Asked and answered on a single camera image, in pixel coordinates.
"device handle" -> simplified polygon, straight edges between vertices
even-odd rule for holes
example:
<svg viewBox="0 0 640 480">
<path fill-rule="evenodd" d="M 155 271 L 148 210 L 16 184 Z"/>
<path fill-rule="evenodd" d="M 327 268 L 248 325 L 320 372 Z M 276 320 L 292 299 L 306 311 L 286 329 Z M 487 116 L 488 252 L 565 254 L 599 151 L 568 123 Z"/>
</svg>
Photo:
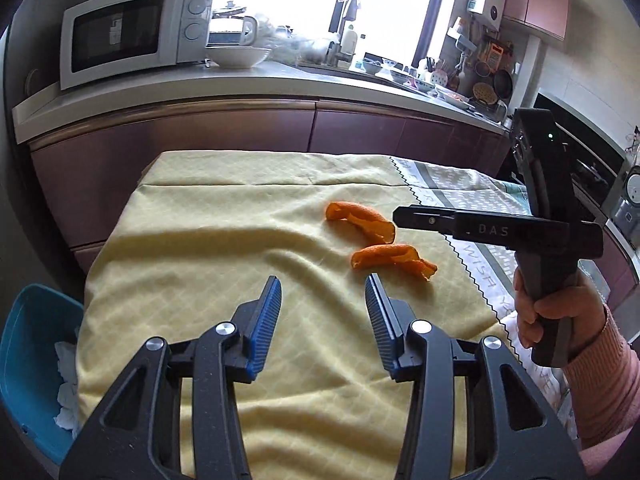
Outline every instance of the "device handle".
<svg viewBox="0 0 640 480">
<path fill-rule="evenodd" d="M 515 257 L 524 288 L 534 301 L 577 284 L 577 259 L 523 252 L 516 252 Z M 531 360 L 539 366 L 565 367 L 569 362 L 573 319 L 546 319 L 539 316 L 538 322 L 544 333 L 540 342 L 533 347 Z"/>
</svg>

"ribbed cuff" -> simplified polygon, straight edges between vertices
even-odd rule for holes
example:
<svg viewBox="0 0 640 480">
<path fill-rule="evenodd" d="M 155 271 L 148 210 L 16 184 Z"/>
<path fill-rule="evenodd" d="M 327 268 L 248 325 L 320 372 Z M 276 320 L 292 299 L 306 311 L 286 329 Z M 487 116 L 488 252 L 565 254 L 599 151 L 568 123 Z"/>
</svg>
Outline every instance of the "ribbed cuff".
<svg viewBox="0 0 640 480">
<path fill-rule="evenodd" d="M 606 309 L 607 322 L 600 335 L 563 369 L 572 390 L 594 390 L 619 373 L 626 341 Z"/>
</svg>

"sink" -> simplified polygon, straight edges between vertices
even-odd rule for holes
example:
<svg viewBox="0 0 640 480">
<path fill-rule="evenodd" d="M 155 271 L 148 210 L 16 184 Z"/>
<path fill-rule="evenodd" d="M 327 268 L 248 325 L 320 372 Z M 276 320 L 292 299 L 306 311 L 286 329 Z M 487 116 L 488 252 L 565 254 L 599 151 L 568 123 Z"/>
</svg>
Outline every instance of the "sink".
<svg viewBox="0 0 640 480">
<path fill-rule="evenodd" d="M 391 79 L 386 79 L 384 76 L 367 74 L 366 72 L 355 72 L 353 70 L 346 70 L 343 68 L 334 68 L 332 66 L 310 65 L 310 64 L 303 64 L 303 63 L 299 64 L 296 68 L 299 70 L 303 70 L 304 72 L 309 72 L 311 74 L 332 75 L 334 77 L 357 79 L 358 81 L 367 81 L 369 83 L 389 86 L 391 88 L 396 88 L 399 90 L 404 90 L 405 92 L 424 96 L 422 92 L 419 92 L 414 88 L 410 88 L 409 86 L 396 83 Z"/>
</svg>

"metal screw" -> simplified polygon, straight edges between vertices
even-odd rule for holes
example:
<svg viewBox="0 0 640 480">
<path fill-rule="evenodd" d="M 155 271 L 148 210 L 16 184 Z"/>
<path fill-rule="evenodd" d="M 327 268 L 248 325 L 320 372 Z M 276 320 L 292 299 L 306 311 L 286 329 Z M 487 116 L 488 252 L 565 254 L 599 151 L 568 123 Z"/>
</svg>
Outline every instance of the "metal screw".
<svg viewBox="0 0 640 480">
<path fill-rule="evenodd" d="M 500 341 L 497 337 L 492 335 L 489 337 L 485 337 L 483 343 L 484 343 L 484 346 L 486 346 L 487 348 L 490 348 L 491 350 L 495 350 L 502 346 L 502 341 Z"/>
<path fill-rule="evenodd" d="M 145 346 L 147 350 L 155 352 L 156 350 L 159 350 L 164 346 L 164 341 L 162 341 L 162 339 L 160 339 L 159 337 L 152 337 L 151 339 L 147 340 Z"/>
<path fill-rule="evenodd" d="M 229 335 L 235 332 L 235 330 L 236 326 L 233 323 L 229 323 L 228 321 L 220 323 L 216 326 L 216 332 L 218 332 L 220 335 Z"/>
<path fill-rule="evenodd" d="M 416 319 L 411 323 L 411 329 L 418 334 L 428 334 L 432 328 L 431 323 L 423 319 Z"/>
</svg>

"pink sweater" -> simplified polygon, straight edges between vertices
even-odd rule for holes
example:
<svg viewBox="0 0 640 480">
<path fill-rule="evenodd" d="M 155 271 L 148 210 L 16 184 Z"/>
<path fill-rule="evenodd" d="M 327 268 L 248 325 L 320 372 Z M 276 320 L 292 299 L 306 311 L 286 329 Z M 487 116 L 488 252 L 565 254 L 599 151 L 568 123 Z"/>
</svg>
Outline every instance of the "pink sweater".
<svg viewBox="0 0 640 480">
<path fill-rule="evenodd" d="M 640 416 L 640 362 L 607 309 L 596 341 L 564 369 L 587 473 L 613 457 Z"/>
</svg>

